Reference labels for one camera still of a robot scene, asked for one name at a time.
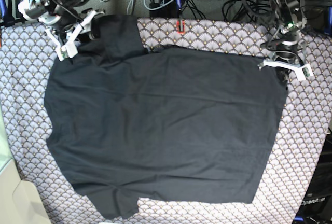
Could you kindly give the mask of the dark grey T-shirt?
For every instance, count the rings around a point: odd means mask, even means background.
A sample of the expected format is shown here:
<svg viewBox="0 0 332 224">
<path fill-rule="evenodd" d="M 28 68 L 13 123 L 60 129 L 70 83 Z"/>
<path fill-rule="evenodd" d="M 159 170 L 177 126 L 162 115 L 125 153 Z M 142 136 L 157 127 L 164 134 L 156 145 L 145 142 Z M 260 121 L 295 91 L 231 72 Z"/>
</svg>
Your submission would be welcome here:
<svg viewBox="0 0 332 224">
<path fill-rule="evenodd" d="M 74 190 L 107 219 L 139 198 L 251 203 L 287 98 L 259 58 L 162 47 L 137 21 L 104 16 L 100 37 L 55 59 L 44 105 L 47 146 Z"/>
</svg>

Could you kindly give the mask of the blue clamp right edge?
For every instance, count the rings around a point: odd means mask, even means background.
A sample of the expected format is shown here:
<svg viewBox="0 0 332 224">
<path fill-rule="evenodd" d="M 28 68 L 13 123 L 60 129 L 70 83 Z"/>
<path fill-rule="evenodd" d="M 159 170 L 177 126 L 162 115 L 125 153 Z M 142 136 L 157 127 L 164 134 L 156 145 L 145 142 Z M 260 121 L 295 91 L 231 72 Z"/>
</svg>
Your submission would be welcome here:
<svg viewBox="0 0 332 224">
<path fill-rule="evenodd" d="M 332 7 L 329 7 L 325 16 L 324 33 L 328 36 L 332 34 Z"/>
</svg>

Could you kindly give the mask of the blue clamp edge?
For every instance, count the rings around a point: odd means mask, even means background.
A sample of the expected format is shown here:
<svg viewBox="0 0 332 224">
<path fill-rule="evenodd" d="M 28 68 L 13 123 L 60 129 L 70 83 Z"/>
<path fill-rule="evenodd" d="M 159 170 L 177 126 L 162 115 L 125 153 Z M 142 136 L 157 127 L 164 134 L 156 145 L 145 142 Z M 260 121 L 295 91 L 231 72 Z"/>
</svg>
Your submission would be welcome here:
<svg viewBox="0 0 332 224">
<path fill-rule="evenodd" d="M 1 14 L 3 21 L 5 20 L 5 15 L 7 13 L 7 6 L 5 0 L 0 0 L 0 8 L 1 8 Z"/>
<path fill-rule="evenodd" d="M 324 33 L 328 36 L 332 34 L 332 7 L 329 7 L 325 16 Z"/>
</svg>

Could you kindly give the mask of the fan-patterned table cloth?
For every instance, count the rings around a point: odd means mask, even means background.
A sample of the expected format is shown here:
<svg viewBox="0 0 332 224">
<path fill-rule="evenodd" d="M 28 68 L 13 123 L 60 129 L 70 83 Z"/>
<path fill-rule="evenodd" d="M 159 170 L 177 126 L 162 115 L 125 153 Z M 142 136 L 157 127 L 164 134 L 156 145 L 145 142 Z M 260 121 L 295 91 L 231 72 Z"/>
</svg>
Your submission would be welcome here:
<svg viewBox="0 0 332 224">
<path fill-rule="evenodd" d="M 178 45 L 199 50 L 265 55 L 260 44 L 272 30 L 256 24 L 187 20 L 185 34 L 175 20 L 139 19 L 146 48 Z M 138 201 L 127 223 L 291 223 L 308 189 L 331 121 L 331 38 L 303 37 L 302 56 L 314 75 L 299 82 L 290 75 L 288 98 L 259 188 L 251 204 Z M 46 145 L 52 131 L 44 109 L 50 69 L 57 57 L 41 24 L 2 30 L 1 107 L 9 148 L 22 179 L 38 190 L 52 223 L 98 223 L 101 214 L 74 192 Z"/>
</svg>

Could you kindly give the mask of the red table clamp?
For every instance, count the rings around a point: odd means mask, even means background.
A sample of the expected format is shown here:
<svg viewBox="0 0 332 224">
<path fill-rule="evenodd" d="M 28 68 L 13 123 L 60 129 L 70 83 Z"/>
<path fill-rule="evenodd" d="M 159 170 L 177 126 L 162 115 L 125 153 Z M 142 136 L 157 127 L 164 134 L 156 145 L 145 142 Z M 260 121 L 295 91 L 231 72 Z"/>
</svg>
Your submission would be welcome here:
<svg viewBox="0 0 332 224">
<path fill-rule="evenodd" d="M 176 24 L 177 32 L 181 35 L 185 34 L 185 21 L 183 19 L 179 19 Z"/>
</svg>

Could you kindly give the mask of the blue clamp left edge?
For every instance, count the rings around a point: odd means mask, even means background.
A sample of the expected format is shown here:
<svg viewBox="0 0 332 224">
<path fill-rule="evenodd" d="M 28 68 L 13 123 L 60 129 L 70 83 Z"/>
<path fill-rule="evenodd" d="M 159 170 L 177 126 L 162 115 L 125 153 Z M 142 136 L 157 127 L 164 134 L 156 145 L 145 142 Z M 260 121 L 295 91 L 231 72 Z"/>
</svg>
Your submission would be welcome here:
<svg viewBox="0 0 332 224">
<path fill-rule="evenodd" d="M 5 20 L 5 15 L 7 13 L 7 6 L 5 0 L 0 0 L 0 8 L 1 8 L 1 14 L 3 21 Z"/>
</svg>

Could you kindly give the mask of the black OpenArm case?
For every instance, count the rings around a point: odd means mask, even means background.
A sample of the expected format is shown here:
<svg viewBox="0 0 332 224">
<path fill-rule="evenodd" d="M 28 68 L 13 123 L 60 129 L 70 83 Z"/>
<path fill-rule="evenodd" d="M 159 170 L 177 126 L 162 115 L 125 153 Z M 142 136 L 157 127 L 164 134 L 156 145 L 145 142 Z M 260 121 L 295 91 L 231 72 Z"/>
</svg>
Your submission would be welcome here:
<svg viewBox="0 0 332 224">
<path fill-rule="evenodd" d="M 293 223 L 331 223 L 331 133 Z"/>
</svg>

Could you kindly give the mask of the beige plastic bin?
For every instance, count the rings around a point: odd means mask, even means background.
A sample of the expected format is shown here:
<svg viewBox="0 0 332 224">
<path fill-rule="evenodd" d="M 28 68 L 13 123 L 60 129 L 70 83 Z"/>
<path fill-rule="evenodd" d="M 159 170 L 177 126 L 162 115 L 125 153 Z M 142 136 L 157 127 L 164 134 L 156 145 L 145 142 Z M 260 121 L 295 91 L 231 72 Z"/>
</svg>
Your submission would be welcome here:
<svg viewBox="0 0 332 224">
<path fill-rule="evenodd" d="M 1 118 L 1 223 L 51 223 L 35 185 L 20 178 Z"/>
</svg>

